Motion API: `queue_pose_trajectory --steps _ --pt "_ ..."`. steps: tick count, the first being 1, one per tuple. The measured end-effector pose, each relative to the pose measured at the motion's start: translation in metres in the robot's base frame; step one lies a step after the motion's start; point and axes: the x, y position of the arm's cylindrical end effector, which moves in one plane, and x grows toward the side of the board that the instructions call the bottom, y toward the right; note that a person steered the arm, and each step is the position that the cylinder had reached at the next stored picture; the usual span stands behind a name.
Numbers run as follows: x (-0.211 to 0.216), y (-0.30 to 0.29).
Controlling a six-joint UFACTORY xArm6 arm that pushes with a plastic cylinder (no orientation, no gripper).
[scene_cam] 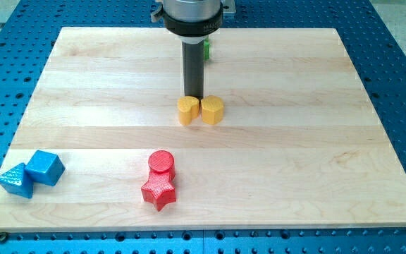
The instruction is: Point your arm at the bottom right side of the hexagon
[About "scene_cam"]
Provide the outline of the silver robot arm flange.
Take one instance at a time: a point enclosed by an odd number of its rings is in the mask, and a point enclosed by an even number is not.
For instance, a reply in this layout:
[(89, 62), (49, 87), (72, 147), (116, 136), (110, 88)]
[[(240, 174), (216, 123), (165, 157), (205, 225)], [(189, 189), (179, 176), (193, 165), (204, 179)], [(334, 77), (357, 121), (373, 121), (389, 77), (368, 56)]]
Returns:
[(203, 37), (217, 31), (223, 19), (236, 14), (234, 0), (162, 0), (151, 13), (153, 23), (181, 37)]

